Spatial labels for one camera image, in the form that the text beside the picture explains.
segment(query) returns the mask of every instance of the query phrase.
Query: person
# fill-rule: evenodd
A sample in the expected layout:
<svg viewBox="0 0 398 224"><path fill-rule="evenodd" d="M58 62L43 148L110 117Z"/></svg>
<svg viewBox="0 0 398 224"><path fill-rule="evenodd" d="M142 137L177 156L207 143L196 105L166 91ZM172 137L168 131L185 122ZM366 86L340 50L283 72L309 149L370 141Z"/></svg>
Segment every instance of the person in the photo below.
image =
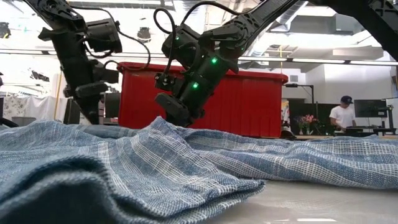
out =
<svg viewBox="0 0 398 224"><path fill-rule="evenodd" d="M356 126L354 111L349 108L352 103L352 97L341 97L340 105L330 111L330 123L342 131L346 131L347 127Z"/></svg>

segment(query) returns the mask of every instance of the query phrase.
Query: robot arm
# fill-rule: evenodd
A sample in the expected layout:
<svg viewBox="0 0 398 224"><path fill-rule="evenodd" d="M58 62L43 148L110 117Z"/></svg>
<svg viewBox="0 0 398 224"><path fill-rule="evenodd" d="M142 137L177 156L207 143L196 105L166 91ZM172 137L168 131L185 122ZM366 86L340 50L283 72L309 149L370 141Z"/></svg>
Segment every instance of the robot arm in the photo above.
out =
<svg viewBox="0 0 398 224"><path fill-rule="evenodd" d="M197 34L185 24L178 26L177 35L168 36L162 51L166 57L170 57L173 41L173 58L171 59L176 59L188 71L184 74L184 79L170 79L167 74L157 79L157 87L172 92L171 95L160 93L155 99L166 110L167 120L177 125L188 126L194 119L202 117L203 105L213 94L226 72L232 70L237 73L238 58L262 30L271 25L297 1L263 1L253 10L240 14L223 26L208 30L202 35ZM392 3L386 0L319 1L316 3L327 4L336 12L356 18L383 46L384 50L398 60L398 45L396 44L398 10ZM164 85L164 83L174 83L174 85Z"/></svg>
<svg viewBox="0 0 398 224"><path fill-rule="evenodd" d="M98 124L100 93L108 90L104 82L117 83L118 71L108 70L86 55L88 42L95 52L122 52L118 23L113 19L85 22L64 0L24 0L53 30L43 28L39 39L51 40L68 83L64 94L80 106L92 123Z"/></svg>

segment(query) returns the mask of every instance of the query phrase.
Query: white table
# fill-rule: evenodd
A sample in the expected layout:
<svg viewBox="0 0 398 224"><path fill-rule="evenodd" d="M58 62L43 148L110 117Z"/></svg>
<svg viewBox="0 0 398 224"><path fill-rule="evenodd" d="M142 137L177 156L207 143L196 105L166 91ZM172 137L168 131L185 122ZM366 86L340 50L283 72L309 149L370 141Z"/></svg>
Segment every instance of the white table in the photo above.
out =
<svg viewBox="0 0 398 224"><path fill-rule="evenodd" d="M209 224L398 223L398 191L347 189L298 182L267 182L261 194Z"/></svg>

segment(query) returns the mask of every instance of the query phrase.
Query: blue cloth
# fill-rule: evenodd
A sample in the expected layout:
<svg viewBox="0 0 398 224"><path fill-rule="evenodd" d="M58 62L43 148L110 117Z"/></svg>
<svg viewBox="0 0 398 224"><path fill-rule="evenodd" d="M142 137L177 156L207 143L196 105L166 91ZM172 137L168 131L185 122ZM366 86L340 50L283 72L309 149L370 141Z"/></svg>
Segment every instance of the blue cloth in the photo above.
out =
<svg viewBox="0 0 398 224"><path fill-rule="evenodd" d="M36 121L0 131L0 223L196 223L258 194L259 179L397 189L397 144Z"/></svg>

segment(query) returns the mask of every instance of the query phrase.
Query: black cap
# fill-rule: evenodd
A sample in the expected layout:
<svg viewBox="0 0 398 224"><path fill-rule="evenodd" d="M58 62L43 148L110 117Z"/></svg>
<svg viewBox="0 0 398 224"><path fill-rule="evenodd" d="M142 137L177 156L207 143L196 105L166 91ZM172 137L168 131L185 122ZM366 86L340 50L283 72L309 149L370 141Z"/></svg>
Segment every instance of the black cap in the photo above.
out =
<svg viewBox="0 0 398 224"><path fill-rule="evenodd" d="M341 97L341 102L345 103L345 104L352 104L353 98L350 96L343 96L343 97Z"/></svg>

